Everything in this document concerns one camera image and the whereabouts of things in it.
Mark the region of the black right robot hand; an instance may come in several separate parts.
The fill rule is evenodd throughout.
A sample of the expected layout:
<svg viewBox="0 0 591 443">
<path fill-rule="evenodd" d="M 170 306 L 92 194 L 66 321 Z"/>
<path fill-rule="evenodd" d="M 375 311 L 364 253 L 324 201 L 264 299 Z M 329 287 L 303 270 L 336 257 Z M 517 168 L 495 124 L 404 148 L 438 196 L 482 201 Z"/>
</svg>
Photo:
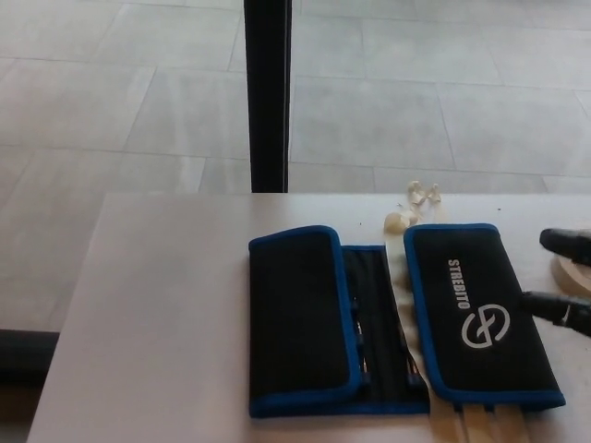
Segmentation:
<svg viewBox="0 0 591 443">
<path fill-rule="evenodd" d="M 566 293 L 524 292 L 520 307 L 555 326 L 590 336 L 590 231 L 544 229 L 539 243 L 553 254 L 552 277 Z"/>
</svg>

